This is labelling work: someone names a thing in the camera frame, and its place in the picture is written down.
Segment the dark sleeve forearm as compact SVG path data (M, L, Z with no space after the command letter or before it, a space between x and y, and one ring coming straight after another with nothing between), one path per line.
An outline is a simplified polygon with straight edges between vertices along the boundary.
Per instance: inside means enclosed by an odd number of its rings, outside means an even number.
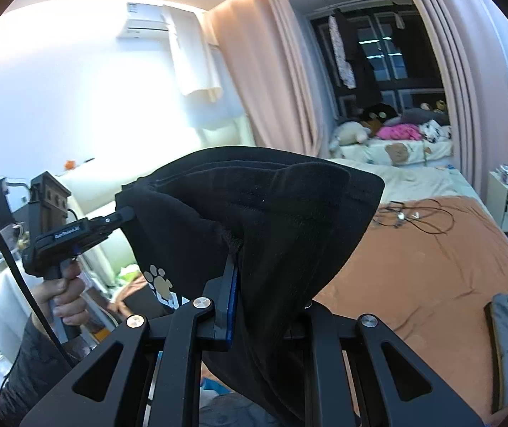
M25 415L79 363L71 354L69 357L71 366L28 318L18 355L0 392L0 420L4 426L19 426Z

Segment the person's left hand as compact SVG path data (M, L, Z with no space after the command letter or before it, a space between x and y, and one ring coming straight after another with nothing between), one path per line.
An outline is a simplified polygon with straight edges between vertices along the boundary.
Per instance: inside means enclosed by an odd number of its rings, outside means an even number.
M81 296L85 284L79 277L80 266L76 261L63 263L61 274L60 279L44 280L35 285L32 296L51 325L53 318L58 317L65 325L79 327L89 319L87 303Z

